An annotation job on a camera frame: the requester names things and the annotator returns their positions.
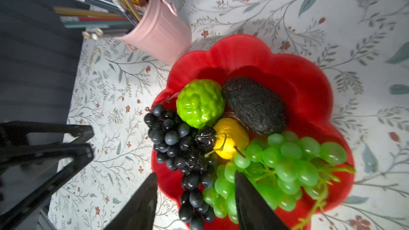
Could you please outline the dark fake avocado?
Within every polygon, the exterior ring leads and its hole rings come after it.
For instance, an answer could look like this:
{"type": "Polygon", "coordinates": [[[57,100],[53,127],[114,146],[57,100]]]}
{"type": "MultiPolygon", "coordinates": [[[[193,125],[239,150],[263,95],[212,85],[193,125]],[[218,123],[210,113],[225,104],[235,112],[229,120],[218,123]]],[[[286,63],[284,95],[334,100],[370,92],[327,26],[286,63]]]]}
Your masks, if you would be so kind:
{"type": "Polygon", "coordinates": [[[287,127],[284,101],[272,90],[247,77],[232,77],[223,86],[229,108],[253,132],[268,136],[287,127]]]}

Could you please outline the yellow fake lemon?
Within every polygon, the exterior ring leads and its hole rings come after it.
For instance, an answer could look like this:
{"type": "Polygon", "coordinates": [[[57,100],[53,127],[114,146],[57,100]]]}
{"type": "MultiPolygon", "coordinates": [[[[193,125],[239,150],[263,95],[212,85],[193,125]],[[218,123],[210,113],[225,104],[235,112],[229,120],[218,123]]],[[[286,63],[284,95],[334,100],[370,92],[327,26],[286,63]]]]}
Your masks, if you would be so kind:
{"type": "Polygon", "coordinates": [[[216,131],[216,153],[226,160],[232,159],[237,147],[239,150],[246,150],[250,138],[248,131],[235,119],[221,118],[213,127],[216,131]]]}

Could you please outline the green fake apple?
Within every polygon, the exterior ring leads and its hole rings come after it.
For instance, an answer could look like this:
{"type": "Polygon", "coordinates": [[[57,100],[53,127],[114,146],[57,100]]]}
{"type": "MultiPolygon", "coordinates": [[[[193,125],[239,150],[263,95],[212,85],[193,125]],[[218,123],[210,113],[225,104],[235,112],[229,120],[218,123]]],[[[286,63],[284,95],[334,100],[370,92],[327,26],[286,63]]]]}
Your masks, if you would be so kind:
{"type": "Polygon", "coordinates": [[[225,110],[221,85],[210,79],[188,83],[178,95],[176,109],[181,119],[193,128],[214,126],[225,110]]]}

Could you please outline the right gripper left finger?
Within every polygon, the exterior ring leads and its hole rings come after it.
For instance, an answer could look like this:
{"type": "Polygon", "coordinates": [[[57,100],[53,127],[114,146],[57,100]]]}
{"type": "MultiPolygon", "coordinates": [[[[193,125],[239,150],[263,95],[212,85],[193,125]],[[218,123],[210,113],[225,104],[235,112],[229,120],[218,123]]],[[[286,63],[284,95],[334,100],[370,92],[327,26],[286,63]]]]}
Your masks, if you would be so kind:
{"type": "Polygon", "coordinates": [[[106,226],[106,230],[152,230],[158,203],[158,179],[150,174],[106,226]]]}

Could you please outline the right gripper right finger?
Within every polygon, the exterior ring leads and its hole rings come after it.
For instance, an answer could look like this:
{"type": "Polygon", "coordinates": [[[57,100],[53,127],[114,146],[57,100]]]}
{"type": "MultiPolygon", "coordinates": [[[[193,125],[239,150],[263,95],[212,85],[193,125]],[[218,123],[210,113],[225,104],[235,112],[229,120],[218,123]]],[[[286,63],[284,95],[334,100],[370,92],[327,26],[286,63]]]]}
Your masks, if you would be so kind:
{"type": "Polygon", "coordinates": [[[241,230],[289,230],[247,177],[235,173],[235,202],[241,230]]]}

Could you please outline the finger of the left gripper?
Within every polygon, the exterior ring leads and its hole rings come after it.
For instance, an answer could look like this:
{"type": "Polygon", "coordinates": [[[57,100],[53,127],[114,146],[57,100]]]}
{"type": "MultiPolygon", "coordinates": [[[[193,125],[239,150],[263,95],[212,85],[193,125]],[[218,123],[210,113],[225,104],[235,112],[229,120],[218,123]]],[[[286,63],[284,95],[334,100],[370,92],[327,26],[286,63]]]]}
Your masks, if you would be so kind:
{"type": "Polygon", "coordinates": [[[94,136],[89,125],[63,125],[41,122],[11,121],[1,123],[1,143],[5,145],[28,145],[29,133],[70,134],[75,144],[86,143],[94,136]]]}
{"type": "Polygon", "coordinates": [[[94,158],[88,143],[1,148],[1,173],[12,183],[6,194],[16,201],[6,206],[1,220],[25,220],[94,158]]]}

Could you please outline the small black grapes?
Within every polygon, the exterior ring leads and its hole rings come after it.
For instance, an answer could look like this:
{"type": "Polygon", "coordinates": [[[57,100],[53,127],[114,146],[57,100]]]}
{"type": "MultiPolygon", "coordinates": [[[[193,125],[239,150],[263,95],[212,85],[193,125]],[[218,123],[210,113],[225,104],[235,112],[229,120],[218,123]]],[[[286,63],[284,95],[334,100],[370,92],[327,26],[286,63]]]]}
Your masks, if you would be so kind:
{"type": "Polygon", "coordinates": [[[204,127],[198,131],[194,137],[193,148],[187,154],[186,165],[195,171],[206,172],[208,169],[209,158],[214,152],[222,151],[227,140],[226,133],[217,134],[212,127],[204,127]],[[215,149],[218,138],[222,138],[222,145],[215,149]]]}

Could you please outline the dark purple grape bunch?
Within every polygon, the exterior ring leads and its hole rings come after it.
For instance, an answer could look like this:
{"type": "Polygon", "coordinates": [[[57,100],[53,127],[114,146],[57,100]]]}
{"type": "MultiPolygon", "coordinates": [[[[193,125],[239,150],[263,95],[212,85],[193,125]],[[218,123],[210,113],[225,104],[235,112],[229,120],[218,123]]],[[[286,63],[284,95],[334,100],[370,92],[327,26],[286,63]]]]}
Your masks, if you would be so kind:
{"type": "Polygon", "coordinates": [[[190,169],[186,165],[187,154],[195,146],[194,137],[199,129],[189,126],[173,109],[155,104],[144,117],[148,126],[148,137],[153,142],[156,162],[164,164],[170,171],[182,174],[180,186],[179,218],[192,230],[202,230],[206,222],[215,219],[210,202],[204,191],[214,184],[214,169],[217,158],[210,156],[206,172],[190,169]]]}

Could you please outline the green fake grape bunch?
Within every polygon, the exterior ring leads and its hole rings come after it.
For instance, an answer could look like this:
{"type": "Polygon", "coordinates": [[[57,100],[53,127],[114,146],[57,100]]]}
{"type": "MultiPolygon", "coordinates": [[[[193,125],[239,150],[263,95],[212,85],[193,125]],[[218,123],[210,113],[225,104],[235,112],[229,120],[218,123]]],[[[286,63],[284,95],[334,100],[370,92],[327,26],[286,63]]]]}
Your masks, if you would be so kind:
{"type": "Polygon", "coordinates": [[[235,198],[235,173],[243,173],[270,206],[286,212],[296,210],[297,202],[311,199],[305,217],[296,216],[293,230],[304,230],[318,211],[329,204],[330,188],[342,183],[337,174],[355,173],[347,165],[347,151],[339,144],[319,144],[311,137],[298,138],[293,132],[272,134],[264,143],[250,140],[246,150],[234,147],[236,153],[227,163],[217,168],[216,180],[204,194],[216,217],[228,216],[238,223],[235,198]]]}

